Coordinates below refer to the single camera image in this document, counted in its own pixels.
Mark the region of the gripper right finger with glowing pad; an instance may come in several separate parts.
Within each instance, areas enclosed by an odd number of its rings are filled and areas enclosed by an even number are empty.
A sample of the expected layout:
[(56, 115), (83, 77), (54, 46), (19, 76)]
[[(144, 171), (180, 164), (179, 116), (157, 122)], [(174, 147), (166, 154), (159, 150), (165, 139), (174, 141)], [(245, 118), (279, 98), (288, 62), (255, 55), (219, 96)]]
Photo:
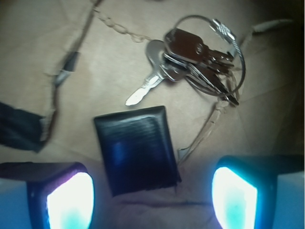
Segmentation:
[(212, 179), (215, 216), (223, 229), (303, 229), (302, 155), (224, 156)]

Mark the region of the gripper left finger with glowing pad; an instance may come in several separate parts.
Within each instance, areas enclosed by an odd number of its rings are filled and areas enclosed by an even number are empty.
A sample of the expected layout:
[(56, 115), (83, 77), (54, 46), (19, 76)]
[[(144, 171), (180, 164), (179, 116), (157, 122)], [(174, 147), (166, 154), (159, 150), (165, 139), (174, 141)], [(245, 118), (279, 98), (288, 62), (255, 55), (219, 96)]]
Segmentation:
[(0, 165), (2, 229), (88, 229), (94, 184), (79, 162)]

